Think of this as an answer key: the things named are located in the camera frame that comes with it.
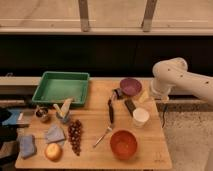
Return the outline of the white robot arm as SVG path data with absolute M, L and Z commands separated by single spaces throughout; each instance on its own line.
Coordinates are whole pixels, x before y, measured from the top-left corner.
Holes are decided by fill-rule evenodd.
M 181 57 L 159 61 L 152 68 L 154 78 L 149 95 L 155 99 L 168 96 L 173 87 L 183 89 L 213 105 L 213 77 L 188 72 L 188 64 Z

